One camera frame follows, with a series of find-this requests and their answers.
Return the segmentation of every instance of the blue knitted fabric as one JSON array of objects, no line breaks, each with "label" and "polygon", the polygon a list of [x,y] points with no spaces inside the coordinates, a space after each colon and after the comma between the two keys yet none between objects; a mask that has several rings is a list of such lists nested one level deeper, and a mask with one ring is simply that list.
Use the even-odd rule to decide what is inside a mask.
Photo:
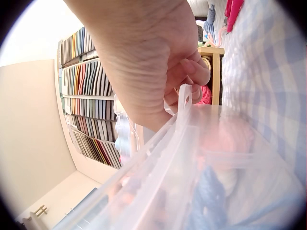
[{"label": "blue knitted fabric", "polygon": [[208,11],[207,20],[204,23],[204,29],[207,33],[211,34],[213,41],[214,41],[214,44],[216,44],[214,27],[213,27],[214,19],[215,19],[215,9],[214,9],[214,5],[211,5],[211,7],[209,8],[209,11]]}]

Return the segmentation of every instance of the plastic handle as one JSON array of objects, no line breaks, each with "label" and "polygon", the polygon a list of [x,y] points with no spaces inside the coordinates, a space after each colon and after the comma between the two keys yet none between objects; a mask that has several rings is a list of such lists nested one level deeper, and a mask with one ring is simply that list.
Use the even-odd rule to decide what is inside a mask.
[{"label": "plastic handle", "polygon": [[184,84],[180,86],[178,96],[178,113],[176,130],[184,126],[187,115],[192,106],[192,86]]}]

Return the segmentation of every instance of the white wall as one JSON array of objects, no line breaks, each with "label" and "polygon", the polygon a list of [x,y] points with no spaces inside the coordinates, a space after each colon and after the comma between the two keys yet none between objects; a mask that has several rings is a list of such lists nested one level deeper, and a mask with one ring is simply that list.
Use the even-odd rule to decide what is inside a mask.
[{"label": "white wall", "polygon": [[76,168],[57,109],[54,60],[0,67],[0,192],[18,216]]},{"label": "white wall", "polygon": [[42,214],[39,218],[51,229],[93,188],[99,188],[100,186],[100,183],[90,179],[79,171],[75,171],[41,199],[32,204],[16,220],[22,222],[22,218],[29,217],[29,212],[35,212],[40,206],[45,205],[48,208],[46,211],[47,215]]},{"label": "white wall", "polygon": [[82,26],[63,0],[35,0],[6,37],[0,66],[54,59],[58,42]]}]

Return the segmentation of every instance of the pink fabric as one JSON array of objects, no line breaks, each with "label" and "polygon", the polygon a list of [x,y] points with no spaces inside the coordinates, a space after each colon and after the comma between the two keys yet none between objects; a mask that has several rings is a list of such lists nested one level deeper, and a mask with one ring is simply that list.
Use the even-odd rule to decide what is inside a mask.
[{"label": "pink fabric", "polygon": [[244,0],[228,0],[226,9],[225,9],[225,16],[227,19],[227,32],[231,32],[235,21],[237,20],[239,11],[241,6],[243,5]]}]

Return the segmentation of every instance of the plastic storage box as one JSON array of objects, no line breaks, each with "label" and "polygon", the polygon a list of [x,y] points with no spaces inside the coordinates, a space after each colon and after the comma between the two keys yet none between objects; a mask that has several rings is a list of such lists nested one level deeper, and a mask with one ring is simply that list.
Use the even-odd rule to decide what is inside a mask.
[{"label": "plastic storage box", "polygon": [[281,229],[305,195],[246,121],[227,107],[192,105],[182,85],[177,115],[55,230]]}]

